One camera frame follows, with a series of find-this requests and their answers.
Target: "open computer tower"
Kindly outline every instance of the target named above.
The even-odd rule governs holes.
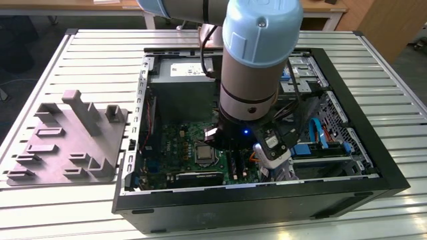
[[[341,216],[410,187],[323,49],[295,49],[273,106],[295,98],[297,81],[309,97],[291,159],[269,170],[253,149],[211,148],[203,139],[218,118],[222,53],[205,53],[213,79],[199,49],[146,49],[115,214],[143,233],[267,224]]]

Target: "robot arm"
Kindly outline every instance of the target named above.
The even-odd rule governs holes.
[[[271,163],[278,158],[285,161],[298,136],[281,132],[266,116],[299,39],[301,1],[138,1],[145,11],[155,15],[223,28],[219,122],[215,128],[206,129],[205,142],[218,149],[247,148],[258,142],[254,150],[261,158]]]
[[[235,121],[261,119],[299,39],[299,0],[139,0],[139,4],[155,15],[223,26],[221,108]]]

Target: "wooden table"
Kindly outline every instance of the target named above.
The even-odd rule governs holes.
[[[326,18],[323,31],[334,31],[349,8],[342,0],[335,5],[323,0],[301,0],[305,18]],[[0,15],[39,16],[145,16],[147,29],[155,29],[154,16],[145,13],[137,0],[94,4],[93,0],[0,0]]]

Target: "motherboard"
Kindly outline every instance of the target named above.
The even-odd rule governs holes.
[[[161,155],[145,161],[153,190],[259,182],[259,164],[250,161],[253,149],[219,151],[205,142],[213,123],[162,126]]]

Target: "red wire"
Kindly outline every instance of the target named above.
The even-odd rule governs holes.
[[[139,149],[141,152],[143,152],[143,150],[145,150],[150,134],[153,133],[153,119],[150,117],[150,102],[149,102],[149,100],[147,100],[147,118],[149,118],[149,134],[147,134],[147,137],[146,137],[145,144],[142,145],[142,148]]]

